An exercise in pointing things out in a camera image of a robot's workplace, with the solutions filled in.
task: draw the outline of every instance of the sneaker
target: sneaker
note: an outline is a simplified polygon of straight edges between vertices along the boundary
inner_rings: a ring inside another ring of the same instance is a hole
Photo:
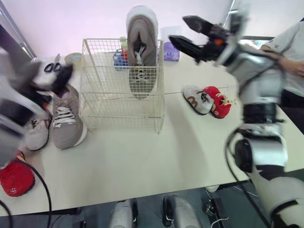
[[[190,85],[185,87],[183,96],[197,114],[206,115],[210,112],[213,99],[198,86]]]
[[[215,86],[208,86],[203,89],[214,100],[211,113],[215,118],[222,119],[230,111],[232,101],[228,100],[227,97],[220,93],[219,89]]]
[[[219,188],[219,185],[213,185],[213,186],[205,187],[205,189],[210,193],[214,193],[218,188]]]
[[[135,98],[144,99],[153,90],[156,81],[156,68],[144,67],[156,67],[158,21],[150,8],[136,6],[129,11],[126,25],[128,64],[137,66],[129,71],[130,90]]]
[[[24,143],[31,151],[41,150],[48,143],[52,117],[52,114],[48,113],[48,118],[45,120],[33,118],[26,126],[28,132],[24,137]]]
[[[79,145],[86,136],[87,128],[78,114],[79,94],[67,84],[62,98],[54,95],[52,136],[59,150]]]
[[[18,151],[15,159],[25,162],[23,152]],[[0,168],[0,184],[8,196],[18,197],[33,188],[35,177],[30,167],[11,161]]]

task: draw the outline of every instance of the wire basket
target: wire basket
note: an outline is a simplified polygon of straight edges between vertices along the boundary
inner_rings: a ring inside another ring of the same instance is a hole
[[[128,66],[115,55],[119,39],[84,39],[79,112],[86,126],[101,129],[155,129],[164,120],[163,42],[156,66]],[[150,79],[138,79],[145,74]]]

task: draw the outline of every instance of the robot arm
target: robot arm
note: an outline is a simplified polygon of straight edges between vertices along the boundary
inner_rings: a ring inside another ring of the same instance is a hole
[[[26,133],[25,125],[34,115],[44,116],[52,97],[39,91],[52,91],[61,95],[72,76],[73,67],[64,67],[49,85],[33,82],[40,62],[14,69],[9,54],[0,48],[0,166],[15,159],[15,153]]]
[[[304,183],[285,176],[288,157],[281,131],[283,121],[276,118],[285,80],[283,73],[278,74],[280,58],[238,44],[247,20],[244,13],[234,11],[230,31],[198,16],[183,19],[191,29],[208,36],[209,41],[199,47],[182,36],[169,36],[172,44],[197,63],[216,61],[216,66],[226,66],[238,81],[243,123],[229,137],[227,146],[233,135],[242,134],[233,156],[236,165],[252,180],[272,227],[304,227]]]

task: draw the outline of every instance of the red shoe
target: red shoe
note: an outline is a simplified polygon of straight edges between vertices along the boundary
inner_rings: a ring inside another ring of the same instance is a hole
[[[16,160],[25,162],[23,152],[18,151]],[[18,197],[35,185],[35,177],[30,167],[11,161],[5,168],[0,169],[0,184],[8,196]]]
[[[231,101],[229,101],[225,95],[221,94],[215,86],[208,86],[203,89],[203,92],[209,94],[214,100],[211,109],[212,115],[218,119],[224,118],[230,111]]]

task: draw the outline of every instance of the gray shoe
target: gray shoe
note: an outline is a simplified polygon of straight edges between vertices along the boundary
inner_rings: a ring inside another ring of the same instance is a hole
[[[157,61],[158,22],[155,13],[146,6],[137,6],[127,16],[128,64],[155,67]],[[130,68],[129,84],[134,97],[144,99],[153,90],[156,68]]]
[[[79,94],[71,85],[62,98],[54,95],[53,142],[59,150],[66,150],[80,144],[86,136],[87,128],[78,114]]]

